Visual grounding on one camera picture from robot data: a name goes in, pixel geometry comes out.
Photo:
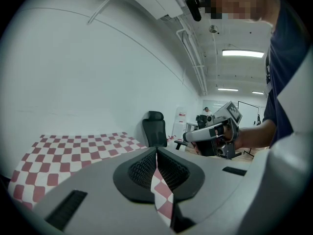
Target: ceiling light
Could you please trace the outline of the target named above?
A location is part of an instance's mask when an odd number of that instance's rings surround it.
[[[264,94],[263,92],[252,92],[252,93],[254,93],[254,94],[261,94],[261,95]]]
[[[241,50],[241,49],[223,49],[223,56],[245,56],[245,57],[263,57],[264,52]]]
[[[231,92],[237,92],[238,89],[224,89],[224,88],[218,88],[219,91],[231,91]]]

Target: checkered cloth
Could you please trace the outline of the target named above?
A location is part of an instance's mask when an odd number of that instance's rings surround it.
[[[13,172],[9,194],[30,209],[76,171],[104,159],[146,148],[126,132],[89,136],[41,135]],[[173,194],[156,170],[151,185],[156,209],[171,222]]]

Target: white ceiling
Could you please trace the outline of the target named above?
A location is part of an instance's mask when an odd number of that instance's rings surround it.
[[[240,82],[244,87],[262,87],[265,85],[265,68],[263,58],[253,57],[223,57],[223,49],[249,49],[267,53],[271,37],[271,28],[267,23],[247,23],[242,20],[230,20],[227,15],[223,19],[210,19],[210,14],[201,10],[202,20],[193,20],[190,12],[185,9],[189,24],[193,27],[203,53],[204,65],[207,67],[208,85],[230,86],[232,82]],[[218,27],[218,33],[214,34],[217,49],[213,41],[213,34],[209,32],[210,25]]]

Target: black office chair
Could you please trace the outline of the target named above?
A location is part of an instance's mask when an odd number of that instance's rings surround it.
[[[142,125],[148,139],[149,147],[167,147],[165,121],[161,112],[149,111],[149,118],[144,119]],[[177,143],[176,150],[179,150],[181,145],[188,145],[181,141],[174,142]]]

